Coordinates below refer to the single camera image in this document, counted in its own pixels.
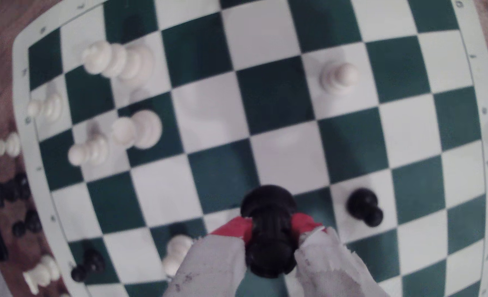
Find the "white orange-tipped gripper finger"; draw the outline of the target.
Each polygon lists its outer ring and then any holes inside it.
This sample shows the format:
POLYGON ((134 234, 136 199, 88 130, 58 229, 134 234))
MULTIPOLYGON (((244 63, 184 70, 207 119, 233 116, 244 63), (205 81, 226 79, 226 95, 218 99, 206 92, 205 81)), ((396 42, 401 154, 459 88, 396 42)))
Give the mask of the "white orange-tipped gripper finger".
POLYGON ((292 215, 291 228, 298 242, 296 277, 304 296, 388 296, 334 228, 304 213, 292 215))
POLYGON ((251 218, 235 217, 195 242, 163 296, 235 296, 252 227, 251 218))

